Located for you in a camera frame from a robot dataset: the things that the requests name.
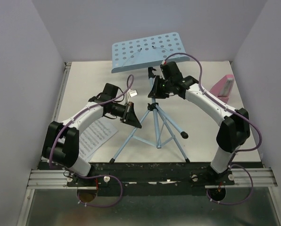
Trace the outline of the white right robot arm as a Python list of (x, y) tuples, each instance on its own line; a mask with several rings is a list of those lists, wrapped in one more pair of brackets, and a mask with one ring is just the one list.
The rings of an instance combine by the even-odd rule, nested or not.
[(176, 62), (163, 62), (160, 65), (163, 78), (156, 76), (148, 97), (166, 99), (171, 94), (195, 104), (207, 113), (219, 126), (216, 142), (218, 149), (207, 172), (209, 183), (216, 185), (223, 180), (223, 173), (233, 158), (233, 153), (250, 136), (248, 112), (244, 108), (235, 109), (209, 91), (201, 88), (199, 81), (192, 76), (183, 77)]

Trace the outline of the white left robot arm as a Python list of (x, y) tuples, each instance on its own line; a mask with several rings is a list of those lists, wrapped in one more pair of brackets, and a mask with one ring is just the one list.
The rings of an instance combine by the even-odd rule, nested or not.
[(116, 101), (119, 87), (106, 83), (103, 91), (89, 99), (87, 105), (71, 118), (63, 121), (53, 121), (49, 124), (42, 157), (55, 162), (78, 174), (78, 181), (89, 186), (94, 181), (94, 174), (90, 171), (91, 164), (79, 156), (80, 135), (96, 120), (107, 113), (120, 118), (120, 122), (142, 128), (135, 111), (134, 103), (120, 104)]

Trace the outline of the pink metronome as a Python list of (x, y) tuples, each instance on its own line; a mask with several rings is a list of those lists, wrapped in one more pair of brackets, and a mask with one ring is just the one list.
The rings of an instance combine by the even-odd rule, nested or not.
[(227, 74), (222, 77), (211, 89), (210, 93), (215, 97), (223, 101), (224, 103), (228, 103), (231, 90), (233, 88), (235, 82), (235, 78), (233, 74)]

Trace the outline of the sheet music pages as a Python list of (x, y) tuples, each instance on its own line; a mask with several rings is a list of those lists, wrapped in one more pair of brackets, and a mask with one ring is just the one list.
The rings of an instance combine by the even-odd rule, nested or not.
[(118, 129), (107, 118), (96, 120), (80, 135), (79, 156), (90, 161), (95, 152), (117, 132)]

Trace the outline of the blue music stand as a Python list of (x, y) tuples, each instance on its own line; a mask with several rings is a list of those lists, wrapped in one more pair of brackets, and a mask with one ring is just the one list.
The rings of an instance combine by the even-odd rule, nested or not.
[[(172, 46), (177, 47), (178, 50), (184, 51), (184, 46), (177, 32), (116, 42), (112, 45), (111, 72), (119, 73), (147, 67), (149, 81), (150, 77), (156, 78), (157, 76), (154, 74), (156, 71), (154, 67), (161, 64), (162, 60), (166, 59), (168, 55), (174, 53)], [(157, 149), (164, 147), (168, 142), (173, 140), (184, 160), (189, 162), (185, 151), (173, 133), (171, 127), (174, 127), (184, 139), (188, 138), (188, 134), (183, 131), (179, 125), (175, 123), (174, 120), (159, 106), (156, 98), (150, 99), (151, 103), (148, 104), (146, 112), (140, 119), (140, 123), (144, 122), (150, 112), (153, 113), (153, 125), (156, 141), (152, 143), (146, 139), (135, 136), (135, 132), (138, 128), (134, 128), (116, 154), (110, 159), (110, 163), (115, 162), (119, 154), (133, 138)]]

